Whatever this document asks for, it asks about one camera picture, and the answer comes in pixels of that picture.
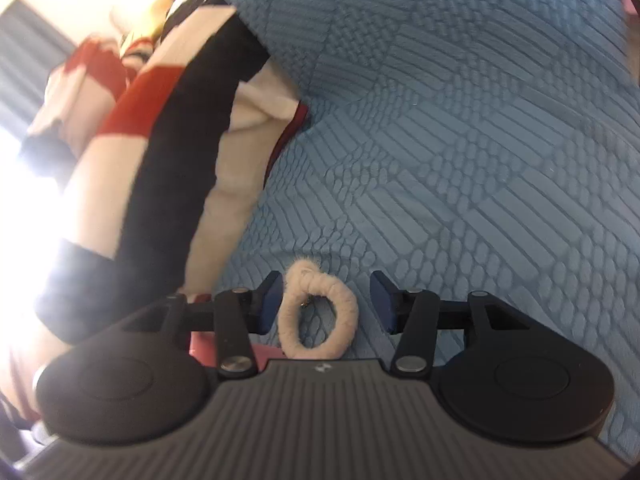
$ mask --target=ribbed black surface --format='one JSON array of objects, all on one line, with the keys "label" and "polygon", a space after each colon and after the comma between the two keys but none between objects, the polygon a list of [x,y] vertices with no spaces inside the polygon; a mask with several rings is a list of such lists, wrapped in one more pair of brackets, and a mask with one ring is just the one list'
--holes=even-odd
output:
[{"label": "ribbed black surface", "polygon": [[127,448],[58,440],[33,459],[34,479],[619,479],[594,440],[520,449],[453,422],[430,388],[377,361],[271,362],[225,383],[175,433]]}]

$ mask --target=bright light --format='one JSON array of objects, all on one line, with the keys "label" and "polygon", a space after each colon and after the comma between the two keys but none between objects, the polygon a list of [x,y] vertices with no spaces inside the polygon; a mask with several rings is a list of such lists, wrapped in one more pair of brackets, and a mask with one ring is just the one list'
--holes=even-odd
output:
[{"label": "bright light", "polygon": [[0,328],[18,330],[44,288],[60,236],[60,192],[15,160],[20,145],[0,129]]}]

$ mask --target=blue bedspread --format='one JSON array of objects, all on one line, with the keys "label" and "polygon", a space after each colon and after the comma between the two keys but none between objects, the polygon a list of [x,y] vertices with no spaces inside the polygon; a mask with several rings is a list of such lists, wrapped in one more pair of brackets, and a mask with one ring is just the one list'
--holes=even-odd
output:
[{"label": "blue bedspread", "polygon": [[[388,360],[372,270],[484,288],[609,365],[603,441],[640,449],[640,92],[620,0],[231,0],[312,108],[221,286],[312,256],[357,294],[348,356]],[[307,309],[318,343],[334,318]],[[266,339],[276,342],[275,332]],[[445,333],[438,359],[459,351]]]}]

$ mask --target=quilted blanket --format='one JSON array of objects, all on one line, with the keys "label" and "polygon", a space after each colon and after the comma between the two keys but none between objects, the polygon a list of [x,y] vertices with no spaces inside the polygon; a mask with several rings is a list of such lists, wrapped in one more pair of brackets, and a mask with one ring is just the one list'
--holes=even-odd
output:
[{"label": "quilted blanket", "polygon": [[[357,294],[348,356],[388,360],[371,271],[484,288],[610,367],[601,439],[640,449],[640,91],[620,0],[229,0],[305,91],[220,286],[316,258]],[[307,309],[318,343],[331,309]],[[277,343],[275,331],[266,339]],[[444,333],[442,362],[462,347]]]}]

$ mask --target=embossed pattern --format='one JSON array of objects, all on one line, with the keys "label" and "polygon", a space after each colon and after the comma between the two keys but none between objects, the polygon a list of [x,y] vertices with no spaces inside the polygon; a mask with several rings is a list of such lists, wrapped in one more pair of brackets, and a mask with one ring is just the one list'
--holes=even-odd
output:
[{"label": "embossed pattern", "polygon": [[[311,104],[220,286],[311,256],[356,293],[347,357],[388,360],[371,271],[484,288],[609,365],[601,439],[640,450],[640,92],[619,0],[232,0]],[[335,316],[303,313],[318,344]],[[277,344],[275,329],[263,341]],[[442,333],[436,359],[462,347]]]}]

